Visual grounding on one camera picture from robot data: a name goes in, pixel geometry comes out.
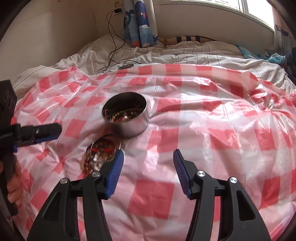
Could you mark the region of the person's left hand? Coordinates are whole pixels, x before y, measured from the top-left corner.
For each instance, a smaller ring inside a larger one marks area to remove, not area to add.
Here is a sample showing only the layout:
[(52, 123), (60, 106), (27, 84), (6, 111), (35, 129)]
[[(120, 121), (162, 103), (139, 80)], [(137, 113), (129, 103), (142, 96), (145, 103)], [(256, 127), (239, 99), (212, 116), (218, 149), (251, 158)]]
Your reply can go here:
[(16, 204), (17, 207), (21, 207), (23, 200), (23, 188), (22, 188), (22, 168), (18, 160), (15, 163), (15, 172), (12, 178), (7, 182), (7, 194), (3, 194), (10, 203)]

